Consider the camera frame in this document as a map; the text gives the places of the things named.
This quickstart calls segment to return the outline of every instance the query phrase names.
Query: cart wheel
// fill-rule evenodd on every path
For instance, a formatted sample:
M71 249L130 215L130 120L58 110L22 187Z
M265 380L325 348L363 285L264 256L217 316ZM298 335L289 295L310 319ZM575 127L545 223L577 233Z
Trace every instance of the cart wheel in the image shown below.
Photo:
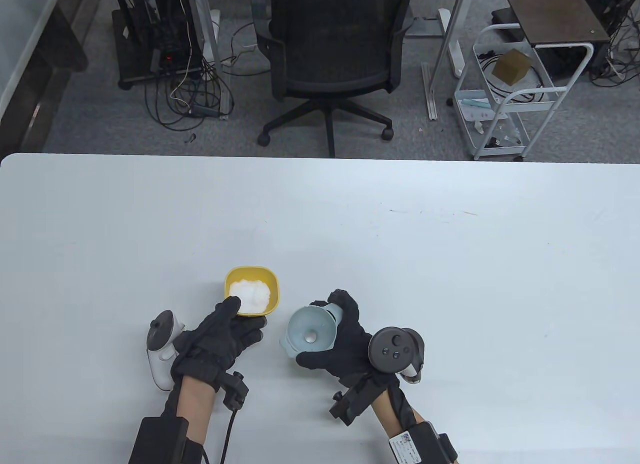
M128 91L133 87L133 83L129 83L126 81L118 81L118 87L123 91Z

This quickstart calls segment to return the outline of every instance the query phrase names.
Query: yellow bowl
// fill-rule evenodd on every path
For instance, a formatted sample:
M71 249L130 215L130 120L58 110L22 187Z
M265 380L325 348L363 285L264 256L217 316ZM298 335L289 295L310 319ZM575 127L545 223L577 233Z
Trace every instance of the yellow bowl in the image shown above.
M278 282L278 277L267 268L261 268L260 266L240 266L239 268L234 268L229 271L229 274L226 275L226 279L224 280L224 297L229 297L229 290L231 288L231 284L233 282L242 281L242 279L246 279L247 281L262 281L267 286L269 286L270 297L269 297L269 305L267 309L260 314L245 314L238 313L238 316L266 316L267 314L272 313L278 307L280 303L280 284Z

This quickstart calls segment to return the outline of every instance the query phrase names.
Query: barcode sticker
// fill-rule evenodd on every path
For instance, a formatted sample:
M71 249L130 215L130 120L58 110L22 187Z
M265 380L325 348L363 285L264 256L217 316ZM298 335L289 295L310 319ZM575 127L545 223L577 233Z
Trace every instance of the barcode sticker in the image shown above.
M418 464L423 461L414 445L414 440L409 435L409 431L389 439L389 446L391 446L398 464Z

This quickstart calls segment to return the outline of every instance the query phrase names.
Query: black glove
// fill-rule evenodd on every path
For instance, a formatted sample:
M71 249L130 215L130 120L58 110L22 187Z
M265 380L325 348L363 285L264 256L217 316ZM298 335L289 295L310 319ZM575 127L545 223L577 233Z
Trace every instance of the black glove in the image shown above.
M267 318L236 316L238 309L240 298L228 297L216 304L215 311L195 330L185 331L174 340L178 356L171 377L175 383L182 376L191 376L218 391L218 376L234 365L242 351L262 340L261 328Z
M380 385L390 386L398 381L395 374L385 374L373 367L369 360L369 342L371 334L365 332L359 323L360 312L358 304L347 291L335 290L327 299L332 304L342 308L342 321L338 325L333 348L328 351L302 352L295 357L295 361L310 370L324 369L340 378L340 381L350 387L362 375L371 377ZM310 306L326 306L327 302L315 301Z

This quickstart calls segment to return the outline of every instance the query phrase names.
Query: forearm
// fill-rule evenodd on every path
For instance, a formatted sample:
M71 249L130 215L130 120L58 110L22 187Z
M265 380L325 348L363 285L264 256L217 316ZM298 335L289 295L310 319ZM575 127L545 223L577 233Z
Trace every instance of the forearm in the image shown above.
M177 415L189 421L187 438L202 446L207 438L215 400L216 392L209 384L189 376L182 378Z
M398 418L396 418L396 414L394 412L393 407L391 406L391 399L389 398L389 391L384 391L384 393L380 394L378 398L371 405L373 408L373 412L375 412L375 416L377 417L380 424L384 428L384 432L389 438L397 436L398 434L405 431L402 429ZM413 410L413 414L415 416L415 420L418 424L425 422L422 416L418 414L415 410Z

